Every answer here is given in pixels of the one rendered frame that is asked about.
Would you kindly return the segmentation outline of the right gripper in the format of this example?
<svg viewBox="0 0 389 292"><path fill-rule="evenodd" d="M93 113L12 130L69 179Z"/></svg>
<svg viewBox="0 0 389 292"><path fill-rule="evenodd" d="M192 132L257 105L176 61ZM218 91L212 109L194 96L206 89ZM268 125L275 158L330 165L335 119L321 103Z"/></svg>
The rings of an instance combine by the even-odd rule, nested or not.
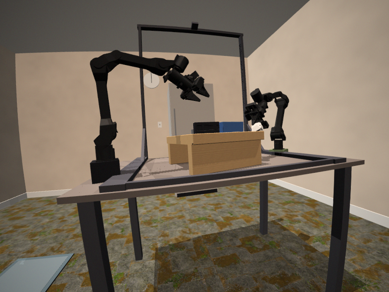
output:
<svg viewBox="0 0 389 292"><path fill-rule="evenodd" d="M177 89L182 89L182 93L180 97L184 100L192 100L192 101L198 101L201 100L193 93L195 91L197 94L203 95L205 97L209 97L210 95L206 91L204 87L204 78L198 77L195 79L194 83L186 78L187 76L181 77L179 82L176 84Z"/></svg>

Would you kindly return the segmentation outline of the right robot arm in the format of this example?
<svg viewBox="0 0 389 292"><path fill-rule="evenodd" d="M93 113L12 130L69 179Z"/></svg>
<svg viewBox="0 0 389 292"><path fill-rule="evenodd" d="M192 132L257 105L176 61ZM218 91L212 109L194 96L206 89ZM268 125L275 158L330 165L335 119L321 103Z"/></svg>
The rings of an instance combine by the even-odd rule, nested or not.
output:
<svg viewBox="0 0 389 292"><path fill-rule="evenodd" d="M181 73L189 64L189 60L178 54L174 60L165 60L164 58L144 58L114 50L90 61L91 70L96 81L100 109L100 135L94 140L96 162L111 161L115 158L115 150L111 143L117 136L117 123L112 122L111 119L106 87L108 73L118 64L146 69L158 76L163 76L167 72L163 76L164 83L169 80L176 85L182 77ZM170 70L171 68L173 69Z"/></svg>

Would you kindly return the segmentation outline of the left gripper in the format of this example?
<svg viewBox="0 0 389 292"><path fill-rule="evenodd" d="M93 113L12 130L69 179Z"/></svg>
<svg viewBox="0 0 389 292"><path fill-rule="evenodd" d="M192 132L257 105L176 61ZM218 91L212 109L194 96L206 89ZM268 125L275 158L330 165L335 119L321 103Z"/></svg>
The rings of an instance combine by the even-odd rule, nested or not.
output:
<svg viewBox="0 0 389 292"><path fill-rule="evenodd" d="M264 113L266 113L266 108L263 105L257 105L256 102L250 103L246 105L246 110L249 111L252 109L252 112L249 113L251 117L252 125L255 123L261 123L263 126L263 129L267 129L269 127L268 122L263 120L262 118L265 117Z"/></svg>

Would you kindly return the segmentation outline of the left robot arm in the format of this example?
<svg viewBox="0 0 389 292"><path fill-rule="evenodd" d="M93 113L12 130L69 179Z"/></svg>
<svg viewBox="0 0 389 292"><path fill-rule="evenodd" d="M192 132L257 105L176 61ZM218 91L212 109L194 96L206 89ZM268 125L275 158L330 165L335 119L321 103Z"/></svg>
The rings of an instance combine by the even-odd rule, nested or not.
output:
<svg viewBox="0 0 389 292"><path fill-rule="evenodd" d="M270 132L270 138L271 141L274 141L274 149L277 150L283 150L283 141L285 141L286 137L284 135L284 130L282 129L282 123L284 118L284 112L286 107L288 106L289 99L287 95L283 94L281 91L275 92L275 93L265 93L261 94L259 88L255 89L250 93L252 99L254 102L258 103L257 105L263 105L265 108L268 108L267 102L271 102L273 99L275 99L276 106L278 108L277 115L276 115L276 122L275 126L271 128ZM276 99L277 97L281 97L279 99ZM247 111L245 109L245 117L248 121L251 120L251 117L249 113L251 113L252 110ZM282 140L280 140L282 139Z"/></svg>

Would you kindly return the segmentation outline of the blue open-top tray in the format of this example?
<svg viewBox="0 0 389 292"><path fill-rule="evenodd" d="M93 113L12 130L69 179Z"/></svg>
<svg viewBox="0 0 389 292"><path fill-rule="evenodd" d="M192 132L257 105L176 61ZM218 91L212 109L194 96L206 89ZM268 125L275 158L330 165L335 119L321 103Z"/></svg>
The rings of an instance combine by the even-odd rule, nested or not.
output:
<svg viewBox="0 0 389 292"><path fill-rule="evenodd" d="M243 122L220 122L219 123L220 133L243 132Z"/></svg>

